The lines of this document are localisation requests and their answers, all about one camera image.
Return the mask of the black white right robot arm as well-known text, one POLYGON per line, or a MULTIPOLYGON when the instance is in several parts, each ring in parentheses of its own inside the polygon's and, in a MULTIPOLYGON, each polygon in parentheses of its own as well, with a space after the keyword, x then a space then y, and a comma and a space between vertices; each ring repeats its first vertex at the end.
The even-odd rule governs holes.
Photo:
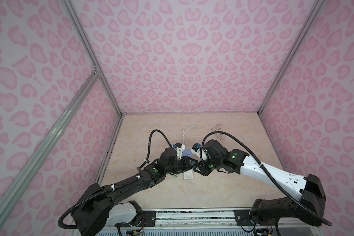
POLYGON ((229 151, 217 140, 205 137, 193 146, 193 151, 200 158, 195 172, 203 176, 208 176, 213 170, 244 175, 275 187, 284 195, 273 200, 256 199, 248 221, 257 225, 274 220, 275 227, 278 227, 281 218, 297 218, 314 227, 332 226, 324 217, 326 195, 318 176, 309 174, 304 177, 270 166, 233 135, 221 134, 234 140, 242 149, 229 151))

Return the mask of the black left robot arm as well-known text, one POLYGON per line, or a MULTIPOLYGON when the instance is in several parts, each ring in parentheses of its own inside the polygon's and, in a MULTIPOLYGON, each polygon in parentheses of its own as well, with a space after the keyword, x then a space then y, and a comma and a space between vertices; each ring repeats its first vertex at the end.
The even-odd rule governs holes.
POLYGON ((150 162, 146 156, 137 168, 137 174, 120 182, 88 187, 78 202, 66 210, 58 220, 62 229, 77 229, 83 236, 95 236, 106 225, 110 210, 124 199, 165 180, 168 174, 176 175, 192 170, 198 161, 189 156, 179 157, 177 148, 182 145, 167 143, 167 148, 158 159, 150 162))

